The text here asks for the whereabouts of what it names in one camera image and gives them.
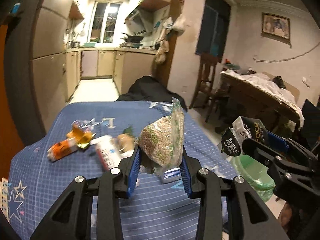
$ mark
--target black and white package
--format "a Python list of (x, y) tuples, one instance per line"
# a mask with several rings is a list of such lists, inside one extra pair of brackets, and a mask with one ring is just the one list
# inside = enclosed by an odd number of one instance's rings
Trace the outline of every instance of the black and white package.
[(239, 156), (241, 154), (241, 147), (238, 139), (236, 130), (227, 128), (221, 137), (221, 151), (229, 156)]
[(268, 131), (259, 119), (239, 116), (233, 123), (233, 128), (238, 134), (238, 142), (242, 145), (247, 138), (252, 138), (265, 145), (268, 143)]

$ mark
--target blue tablecloth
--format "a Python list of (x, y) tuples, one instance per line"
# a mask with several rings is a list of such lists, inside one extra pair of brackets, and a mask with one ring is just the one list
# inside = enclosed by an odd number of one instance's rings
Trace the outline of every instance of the blue tablecloth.
[[(148, 124), (170, 113), (170, 104), (146, 101), (74, 103), (57, 116), (48, 134), (19, 152), (11, 162), (8, 205), (10, 223), (23, 240), (31, 234), (54, 201), (77, 175), (87, 179), (103, 173), (94, 147), (75, 152), (51, 163), (49, 147), (65, 139), (73, 122), (102, 135), (117, 136), (128, 126), (135, 136)], [(185, 115), (184, 146), (217, 175), (232, 179), (236, 171), (199, 126)], [(140, 173), (140, 185), (130, 199), (120, 199), (125, 240), (194, 239), (199, 199), (189, 199), (182, 181), (161, 184), (155, 175)], [(92, 210), (92, 239), (95, 239), (97, 199)]]

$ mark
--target window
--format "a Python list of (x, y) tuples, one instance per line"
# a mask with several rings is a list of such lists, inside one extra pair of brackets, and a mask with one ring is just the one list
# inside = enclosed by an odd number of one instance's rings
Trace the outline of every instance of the window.
[(97, 2), (89, 42), (112, 43), (119, 3)]
[(230, 5), (224, 0), (205, 0), (196, 54), (203, 52), (222, 59), (230, 19)]

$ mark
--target countertop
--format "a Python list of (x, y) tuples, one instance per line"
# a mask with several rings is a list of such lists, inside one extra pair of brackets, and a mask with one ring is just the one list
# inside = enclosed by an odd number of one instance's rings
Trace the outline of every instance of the countertop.
[(74, 48), (74, 49), (65, 49), (64, 52), (76, 52), (76, 51), (85, 51), (85, 50), (117, 50), (117, 51), (127, 51), (127, 52), (137, 52), (144, 54), (156, 54), (156, 50), (149, 49), (135, 49), (135, 48), (121, 48), (121, 47), (92, 47), (92, 48)]

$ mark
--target wooden doorframe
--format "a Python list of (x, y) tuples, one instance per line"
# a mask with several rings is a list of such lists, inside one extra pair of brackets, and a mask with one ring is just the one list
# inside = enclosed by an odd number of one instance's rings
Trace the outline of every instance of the wooden doorframe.
[(12, 158), (24, 148), (10, 113), (4, 85), (4, 46), (7, 29), (7, 25), (0, 26), (0, 116), (2, 118), (2, 128), (0, 129), (0, 180), (2, 177), (9, 177)]
[[(172, 20), (175, 21), (178, 16), (182, 12), (182, 6), (184, 4), (184, 0), (171, 0), (170, 9), (169, 9), (169, 17), (172, 17)], [(169, 39), (169, 52), (166, 53), (166, 61), (156, 66), (156, 79), (165, 87), (168, 85), (171, 64), (173, 59), (173, 54), (177, 42), (177, 33), (173, 32)]]

